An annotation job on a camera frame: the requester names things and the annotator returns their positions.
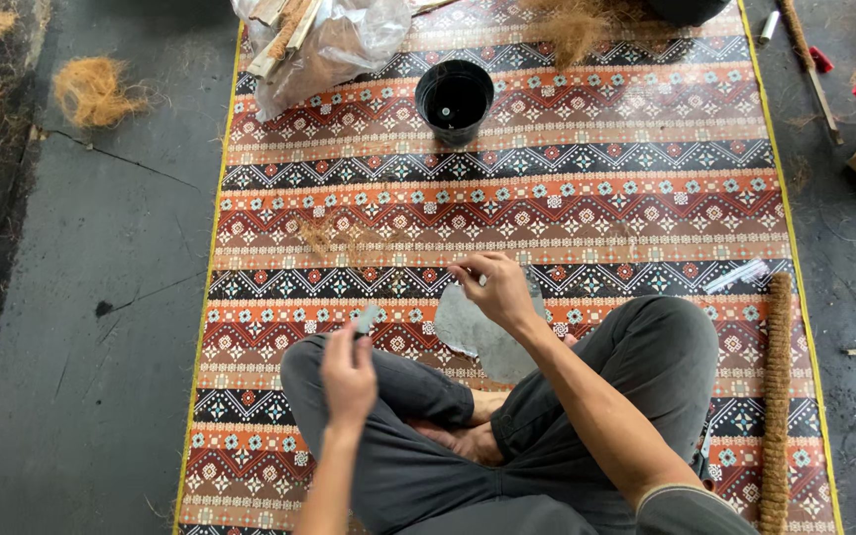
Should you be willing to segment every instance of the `wrist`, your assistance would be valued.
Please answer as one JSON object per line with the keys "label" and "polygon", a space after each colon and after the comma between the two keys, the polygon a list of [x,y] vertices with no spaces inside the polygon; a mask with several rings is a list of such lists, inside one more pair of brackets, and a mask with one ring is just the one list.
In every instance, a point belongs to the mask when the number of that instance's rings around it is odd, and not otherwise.
{"label": "wrist", "polygon": [[528,346],[538,338],[542,337],[544,331],[553,335],[547,321],[536,314],[525,316],[520,321],[514,322],[508,333],[514,337],[521,346]]}
{"label": "wrist", "polygon": [[365,421],[355,422],[329,422],[322,434],[322,443],[332,444],[339,448],[355,447],[363,436]]}

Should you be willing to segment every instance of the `bare foot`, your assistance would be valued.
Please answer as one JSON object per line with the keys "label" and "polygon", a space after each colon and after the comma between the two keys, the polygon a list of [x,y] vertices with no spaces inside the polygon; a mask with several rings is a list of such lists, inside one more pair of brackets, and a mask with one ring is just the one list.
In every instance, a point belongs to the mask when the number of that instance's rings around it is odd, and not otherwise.
{"label": "bare foot", "polygon": [[493,438],[491,423],[476,428],[447,431],[430,422],[411,421],[410,426],[437,444],[454,451],[469,461],[485,467],[496,467],[504,462],[504,456]]}
{"label": "bare foot", "polygon": [[471,390],[471,396],[475,398],[475,411],[471,413],[468,425],[473,427],[486,424],[491,421],[494,410],[504,405],[510,392],[485,392],[482,390]]}

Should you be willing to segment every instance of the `dark gray pants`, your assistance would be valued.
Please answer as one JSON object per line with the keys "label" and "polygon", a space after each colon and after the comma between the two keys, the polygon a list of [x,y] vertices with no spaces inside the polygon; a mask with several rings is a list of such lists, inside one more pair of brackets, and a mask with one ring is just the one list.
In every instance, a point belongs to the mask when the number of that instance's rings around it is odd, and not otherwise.
{"label": "dark gray pants", "polygon": [[[283,390],[317,456],[328,418],[319,374],[325,341],[310,336],[282,361]],[[676,453],[692,458],[718,356],[715,329],[696,305],[663,296],[633,299],[573,351],[645,414]],[[630,507],[580,442],[539,371],[493,413],[493,433],[506,463],[486,468],[404,422],[463,426],[474,410],[466,386],[385,351],[375,351],[373,361],[378,400],[363,432],[352,487],[352,508],[366,529],[392,533],[465,505],[534,494],[569,504],[601,533],[635,528]]]}

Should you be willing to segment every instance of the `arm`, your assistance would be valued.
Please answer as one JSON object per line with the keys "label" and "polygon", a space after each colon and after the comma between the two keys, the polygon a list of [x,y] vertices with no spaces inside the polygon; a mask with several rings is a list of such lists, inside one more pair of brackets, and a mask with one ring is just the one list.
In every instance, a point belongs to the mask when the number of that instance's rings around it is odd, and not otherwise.
{"label": "arm", "polygon": [[354,332],[351,325],[340,330],[325,347],[321,375],[329,424],[322,433],[322,456],[296,535],[339,535],[347,528],[356,453],[376,395],[372,339],[364,337],[353,344]]}
{"label": "arm", "polygon": [[[501,253],[482,253],[449,270],[464,285],[467,297],[527,349],[553,385],[589,454],[634,509],[660,484],[701,486],[649,420],[536,315],[517,263]],[[484,286],[478,282],[482,274],[487,278]]]}

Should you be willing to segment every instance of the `sleeve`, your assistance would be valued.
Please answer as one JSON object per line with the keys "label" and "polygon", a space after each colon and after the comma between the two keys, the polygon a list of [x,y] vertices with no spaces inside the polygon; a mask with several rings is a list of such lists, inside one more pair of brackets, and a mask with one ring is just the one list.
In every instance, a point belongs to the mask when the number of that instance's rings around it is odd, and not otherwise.
{"label": "sleeve", "polygon": [[685,484],[658,486],[636,511],[637,535],[755,535],[758,532],[721,498]]}

